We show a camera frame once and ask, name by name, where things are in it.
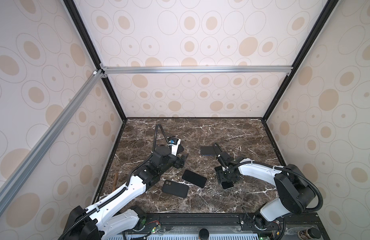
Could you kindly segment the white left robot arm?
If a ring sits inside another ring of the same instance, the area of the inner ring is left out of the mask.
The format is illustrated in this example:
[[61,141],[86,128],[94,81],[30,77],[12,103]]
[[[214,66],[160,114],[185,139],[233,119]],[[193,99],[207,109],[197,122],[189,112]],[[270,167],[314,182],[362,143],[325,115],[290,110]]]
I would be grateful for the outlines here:
[[182,153],[181,140],[175,136],[164,139],[166,144],[157,146],[157,138],[153,138],[151,154],[130,172],[126,183],[85,209],[73,209],[59,239],[106,240],[126,230],[143,228],[146,214],[142,209],[133,206],[121,214],[119,211],[158,183],[167,170],[184,166],[187,155]]

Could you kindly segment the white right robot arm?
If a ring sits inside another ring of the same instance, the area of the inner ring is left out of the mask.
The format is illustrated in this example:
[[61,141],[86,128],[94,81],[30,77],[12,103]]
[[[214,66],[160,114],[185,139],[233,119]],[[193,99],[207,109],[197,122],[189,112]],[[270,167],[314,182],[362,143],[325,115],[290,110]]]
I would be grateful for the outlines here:
[[214,143],[213,148],[221,164],[215,168],[217,179],[224,190],[232,188],[242,176],[265,181],[276,188],[278,197],[262,205],[252,217],[258,230],[266,230],[271,222],[285,215],[316,212],[322,208],[323,195],[297,166],[271,166],[249,158],[235,159],[219,144]]

